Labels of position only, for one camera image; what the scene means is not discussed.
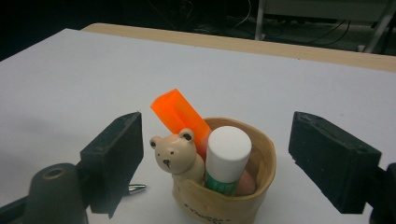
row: cable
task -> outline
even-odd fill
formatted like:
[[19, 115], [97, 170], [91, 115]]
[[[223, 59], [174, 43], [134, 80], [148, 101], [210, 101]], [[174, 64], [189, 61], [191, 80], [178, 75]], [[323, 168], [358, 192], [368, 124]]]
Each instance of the cable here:
[[244, 23], [247, 19], [248, 19], [248, 17], [250, 16], [250, 12], [251, 12], [251, 3], [250, 3], [250, 0], [247, 0], [248, 1], [248, 13], [247, 13], [247, 16], [242, 20], [242, 21], [240, 21], [238, 24], [236, 24], [234, 27], [233, 27], [233, 29], [235, 29], [237, 26], [239, 26], [240, 24], [242, 24], [242, 23]]
[[346, 36], [347, 31], [349, 30], [349, 26], [350, 26], [350, 21], [347, 24], [346, 30], [344, 31], [344, 33], [338, 37], [338, 39], [334, 40], [333, 42], [327, 43], [327, 44], [317, 44], [317, 46], [328, 46], [328, 45], [332, 45], [337, 43], [338, 41], [340, 41], [342, 38], [344, 38], [344, 36]]
[[194, 11], [194, 5], [193, 5], [192, 2], [189, 1], [189, 0], [186, 0], [186, 2], [190, 3], [190, 5], [191, 5], [191, 10], [190, 10], [189, 14], [187, 14], [187, 17], [186, 17], [186, 19], [188, 20], [188, 19], [189, 19], [189, 16], [190, 16], [191, 13]]
[[320, 37], [317, 37], [311, 41], [308, 41], [307, 44], [309, 43], [314, 43], [317, 40], [320, 40], [321, 38], [325, 37], [326, 35], [331, 34], [332, 32], [334, 32], [336, 29], [338, 29], [338, 27], [340, 27], [342, 24], [344, 24], [344, 22], [346, 21], [341, 21], [340, 24], [338, 24], [336, 27], [332, 28], [330, 31], [328, 31], [327, 33], [325, 33], [324, 35], [321, 35]]
[[148, 3], [151, 5], [151, 7], [174, 29], [176, 30], [176, 27], [172, 24], [172, 22], [170, 22], [168, 19], [166, 19], [166, 17], [160, 12], [160, 10], [158, 10], [158, 8], [156, 8], [154, 5], [152, 5], [151, 1], [148, 0]]
[[344, 31], [344, 33], [338, 37], [336, 40], [330, 42], [330, 43], [326, 43], [326, 44], [315, 44], [314, 42], [320, 40], [321, 38], [323, 38], [326, 35], [329, 35], [330, 33], [332, 33], [335, 29], [339, 28], [345, 21], [342, 21], [340, 24], [338, 24], [335, 28], [331, 29], [329, 32], [327, 32], [324, 35], [321, 35], [313, 40], [310, 41], [297, 41], [297, 40], [290, 40], [290, 39], [283, 39], [283, 38], [276, 38], [276, 37], [269, 37], [267, 39], [273, 39], [275, 41], [279, 41], [279, 42], [289, 42], [291, 44], [300, 44], [300, 45], [307, 45], [307, 46], [316, 46], [316, 47], [323, 47], [323, 46], [329, 46], [331, 44], [335, 44], [336, 42], [340, 41], [342, 38], [344, 38], [344, 36], [347, 34], [349, 27], [350, 27], [350, 23], [351, 21], [348, 22], [347, 28]]

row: bear face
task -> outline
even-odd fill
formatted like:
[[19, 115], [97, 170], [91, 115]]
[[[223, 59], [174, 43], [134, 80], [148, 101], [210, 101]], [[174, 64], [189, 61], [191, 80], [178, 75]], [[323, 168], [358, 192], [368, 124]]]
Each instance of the bear face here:
[[155, 150], [158, 165], [167, 173], [184, 173], [190, 170], [195, 162], [196, 147], [190, 129], [183, 129], [179, 134], [171, 134], [164, 138], [155, 136], [149, 142]]

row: pen holder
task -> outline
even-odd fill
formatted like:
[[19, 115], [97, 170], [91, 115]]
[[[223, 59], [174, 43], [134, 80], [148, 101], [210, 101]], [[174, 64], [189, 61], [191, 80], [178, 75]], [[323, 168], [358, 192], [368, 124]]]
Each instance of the pen holder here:
[[257, 190], [248, 196], [229, 197], [191, 180], [174, 180], [173, 195], [179, 207], [203, 223], [253, 223], [276, 171], [276, 153], [272, 141], [254, 127], [233, 119], [205, 119], [211, 130], [234, 126], [243, 130], [252, 143], [246, 170], [255, 179]]

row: orange marker cap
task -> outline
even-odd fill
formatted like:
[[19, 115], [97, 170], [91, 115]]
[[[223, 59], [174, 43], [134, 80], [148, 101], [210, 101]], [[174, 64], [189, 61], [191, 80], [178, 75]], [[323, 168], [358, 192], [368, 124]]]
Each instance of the orange marker cap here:
[[194, 133], [197, 153], [205, 160], [209, 126], [177, 90], [171, 90], [154, 100], [151, 109], [171, 133], [189, 128]]

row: bear figurine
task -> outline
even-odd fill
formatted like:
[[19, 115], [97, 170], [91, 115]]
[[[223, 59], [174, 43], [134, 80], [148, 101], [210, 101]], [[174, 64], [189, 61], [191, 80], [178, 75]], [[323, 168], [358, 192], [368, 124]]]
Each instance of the bear figurine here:
[[172, 174], [174, 181], [189, 179], [203, 183], [205, 164], [197, 154], [192, 130], [183, 129], [179, 134], [170, 134], [164, 138], [154, 136], [149, 143], [155, 150], [158, 165]]

